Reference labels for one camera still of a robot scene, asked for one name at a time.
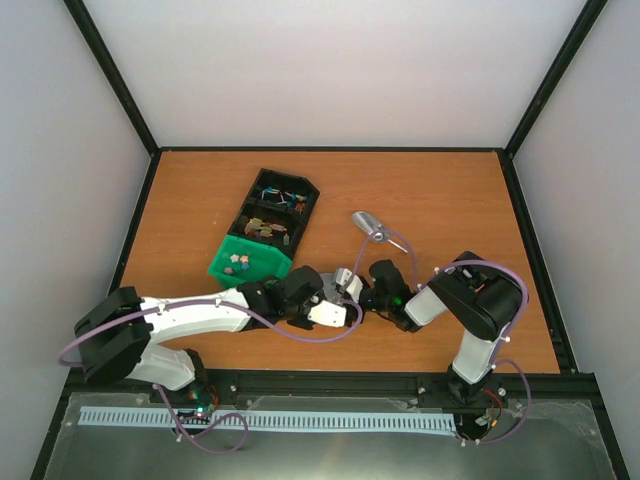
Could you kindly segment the black plastic bin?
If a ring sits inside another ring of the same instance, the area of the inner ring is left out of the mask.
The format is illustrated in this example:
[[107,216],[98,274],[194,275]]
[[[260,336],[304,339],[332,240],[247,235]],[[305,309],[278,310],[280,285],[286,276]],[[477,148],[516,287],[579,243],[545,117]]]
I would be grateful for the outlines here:
[[228,230],[293,259],[320,191],[305,177],[262,168]]

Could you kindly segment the metal scoop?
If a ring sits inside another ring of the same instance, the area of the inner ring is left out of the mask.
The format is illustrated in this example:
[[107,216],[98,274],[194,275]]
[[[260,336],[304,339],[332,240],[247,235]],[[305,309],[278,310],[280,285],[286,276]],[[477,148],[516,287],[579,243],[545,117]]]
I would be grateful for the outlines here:
[[386,232],[384,225],[372,214],[365,211],[356,211],[351,215],[353,223],[362,230],[366,235],[371,237],[374,243],[390,244],[401,252],[408,254],[408,250],[399,243],[393,241]]

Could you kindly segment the silver jar lid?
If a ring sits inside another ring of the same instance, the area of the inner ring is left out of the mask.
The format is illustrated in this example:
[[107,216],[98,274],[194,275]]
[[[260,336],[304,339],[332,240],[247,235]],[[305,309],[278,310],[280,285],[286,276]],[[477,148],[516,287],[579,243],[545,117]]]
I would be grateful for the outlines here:
[[337,304],[343,297],[341,286],[336,283],[333,273],[321,273],[323,282],[324,299],[330,303]]

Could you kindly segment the green plastic bin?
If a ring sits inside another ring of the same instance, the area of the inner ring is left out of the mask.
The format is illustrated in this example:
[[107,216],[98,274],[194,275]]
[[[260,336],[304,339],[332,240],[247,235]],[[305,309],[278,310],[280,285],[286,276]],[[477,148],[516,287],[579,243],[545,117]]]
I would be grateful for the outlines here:
[[292,260],[275,247],[227,235],[224,237],[207,274],[224,289],[265,277],[284,278]]

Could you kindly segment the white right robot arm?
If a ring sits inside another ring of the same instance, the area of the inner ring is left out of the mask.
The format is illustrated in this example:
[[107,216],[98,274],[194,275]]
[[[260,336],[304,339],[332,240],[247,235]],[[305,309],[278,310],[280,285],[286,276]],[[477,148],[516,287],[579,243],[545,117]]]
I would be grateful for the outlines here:
[[495,369],[499,350],[510,340],[528,305],[524,281],[470,251],[416,289],[409,287],[390,260],[372,264],[369,274],[373,283],[364,283],[354,296],[364,311],[375,312],[411,333],[444,313],[462,325],[460,347],[447,370],[447,388],[455,403],[470,404]]

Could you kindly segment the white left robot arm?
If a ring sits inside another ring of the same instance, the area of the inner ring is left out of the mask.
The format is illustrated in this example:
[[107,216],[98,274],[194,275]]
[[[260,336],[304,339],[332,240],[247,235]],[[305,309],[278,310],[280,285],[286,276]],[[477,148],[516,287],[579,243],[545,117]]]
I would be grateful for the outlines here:
[[74,327],[84,380],[92,386],[125,379],[159,384],[186,402],[197,402],[208,390],[201,358],[190,349],[167,348],[165,342],[267,328],[286,317],[306,319],[322,289],[320,274],[309,266],[282,279],[268,276],[195,297],[141,297],[133,287],[118,288]]

